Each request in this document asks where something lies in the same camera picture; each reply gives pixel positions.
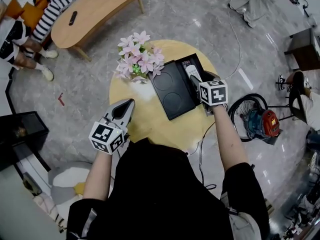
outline grey tile floor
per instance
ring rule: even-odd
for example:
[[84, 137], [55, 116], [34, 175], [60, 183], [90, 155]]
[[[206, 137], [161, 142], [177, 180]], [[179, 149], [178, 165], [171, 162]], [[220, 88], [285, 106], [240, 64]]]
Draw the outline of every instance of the grey tile floor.
[[[261, 94], [269, 105], [285, 103], [286, 92], [279, 92], [274, 84], [278, 75], [290, 74], [284, 51], [289, 35], [306, 29], [304, 22], [290, 22], [276, 7], [270, 15], [249, 28], [242, 17], [228, 8], [230, 0], [143, 0], [145, 14], [138, 2], [124, 8], [93, 36], [84, 50], [92, 62], [78, 54], [59, 49], [57, 59], [42, 59], [55, 75], [47, 82], [38, 71], [20, 70], [14, 74], [10, 96], [19, 112], [38, 111], [50, 129], [41, 156], [50, 167], [68, 161], [93, 161], [95, 151], [88, 141], [94, 121], [109, 105], [109, 84], [117, 66], [117, 44], [122, 37], [146, 30], [153, 40], [174, 39], [193, 45], [213, 63], [221, 78], [229, 76], [239, 59], [239, 46], [229, 24], [238, 35], [242, 47], [241, 68], [251, 81], [246, 84], [240, 73], [227, 80], [229, 104], [248, 93]], [[319, 87], [320, 71], [308, 71], [310, 84]], [[57, 100], [63, 93], [65, 106]], [[279, 117], [283, 111], [276, 110]], [[305, 136], [309, 129], [302, 121], [287, 119], [281, 122], [283, 133], [275, 146], [255, 140], [245, 144], [250, 163], [263, 194], [271, 202], [282, 193], [290, 181], [305, 150]], [[193, 153], [196, 147], [189, 150]], [[217, 184], [212, 191], [217, 197], [222, 190], [224, 172], [214, 127], [203, 143], [202, 169], [206, 184]], [[114, 155], [114, 164], [118, 156]], [[189, 157], [196, 176], [199, 149]]]

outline white sneaker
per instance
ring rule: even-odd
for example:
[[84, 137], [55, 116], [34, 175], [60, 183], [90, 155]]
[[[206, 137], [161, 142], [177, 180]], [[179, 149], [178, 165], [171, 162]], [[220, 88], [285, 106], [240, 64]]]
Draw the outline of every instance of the white sneaker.
[[46, 50], [44, 57], [54, 59], [58, 57], [58, 52], [56, 50]]
[[51, 72], [49, 68], [44, 67], [44, 69], [41, 70], [41, 72], [49, 82], [51, 82], [54, 79], [54, 74]]

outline round wooden table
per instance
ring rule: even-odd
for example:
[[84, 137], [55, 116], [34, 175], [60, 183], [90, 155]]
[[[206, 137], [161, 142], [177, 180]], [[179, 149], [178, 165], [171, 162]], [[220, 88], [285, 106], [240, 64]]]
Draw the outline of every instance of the round wooden table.
[[[178, 60], [196, 53], [205, 71], [217, 73], [208, 58], [191, 45], [175, 40], [155, 40], [154, 46], [162, 49], [164, 62]], [[146, 84], [124, 82], [112, 77], [109, 101], [113, 104], [123, 99], [135, 100], [128, 133], [134, 143], [148, 137], [153, 143], [186, 151], [194, 147], [215, 121], [206, 116], [202, 105], [169, 121], [150, 80]]]

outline black case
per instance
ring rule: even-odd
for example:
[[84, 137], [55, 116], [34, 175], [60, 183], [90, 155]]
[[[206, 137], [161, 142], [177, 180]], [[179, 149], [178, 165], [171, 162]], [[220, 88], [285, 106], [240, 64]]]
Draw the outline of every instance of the black case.
[[152, 72], [148, 73], [169, 120], [193, 110], [200, 104], [196, 90], [182, 65], [184, 61], [190, 61], [203, 79], [204, 69], [195, 53], [167, 62], [161, 70], [161, 75], [155, 78], [152, 77]]

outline black side table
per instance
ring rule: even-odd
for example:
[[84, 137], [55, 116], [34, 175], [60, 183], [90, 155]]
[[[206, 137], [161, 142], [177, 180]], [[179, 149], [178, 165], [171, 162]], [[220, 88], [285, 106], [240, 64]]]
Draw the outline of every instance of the black side table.
[[285, 55], [293, 54], [299, 68], [295, 70], [320, 69], [320, 38], [309, 28], [290, 36], [292, 38]]

